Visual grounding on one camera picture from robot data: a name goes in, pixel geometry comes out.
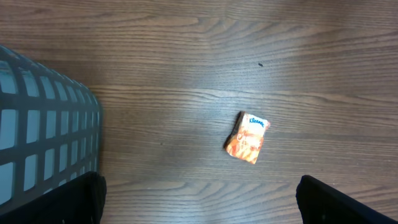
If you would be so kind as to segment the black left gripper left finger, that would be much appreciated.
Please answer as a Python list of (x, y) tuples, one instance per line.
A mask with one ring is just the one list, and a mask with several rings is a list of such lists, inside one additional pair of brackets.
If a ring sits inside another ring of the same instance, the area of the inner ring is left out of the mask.
[(106, 179), (99, 173), (90, 171), (1, 215), (1, 223), (99, 224), (106, 192)]

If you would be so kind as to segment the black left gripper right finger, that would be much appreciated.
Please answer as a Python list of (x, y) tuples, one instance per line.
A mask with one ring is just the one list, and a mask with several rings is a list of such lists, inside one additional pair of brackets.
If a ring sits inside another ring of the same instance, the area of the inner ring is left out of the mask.
[(310, 175), (302, 176), (295, 196), (303, 224), (397, 224)]

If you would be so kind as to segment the orange tissue packet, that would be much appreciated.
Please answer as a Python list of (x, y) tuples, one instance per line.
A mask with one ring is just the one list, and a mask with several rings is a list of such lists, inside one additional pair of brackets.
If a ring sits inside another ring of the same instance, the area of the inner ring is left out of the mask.
[(264, 142), (264, 135), (270, 126), (268, 120), (241, 111), (226, 142), (226, 152), (230, 156), (255, 164)]

